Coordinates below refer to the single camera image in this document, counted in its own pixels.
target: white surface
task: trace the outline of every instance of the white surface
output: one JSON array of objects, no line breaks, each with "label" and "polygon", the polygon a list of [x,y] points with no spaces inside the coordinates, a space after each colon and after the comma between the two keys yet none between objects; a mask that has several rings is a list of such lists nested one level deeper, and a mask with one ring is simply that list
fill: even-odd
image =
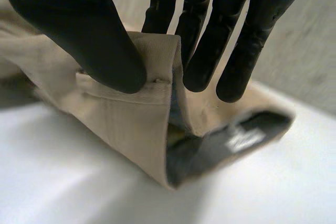
[{"label": "white surface", "polygon": [[282,141],[175,192],[70,116],[2,108],[0,223],[336,223],[335,119],[281,100],[297,112]]}]

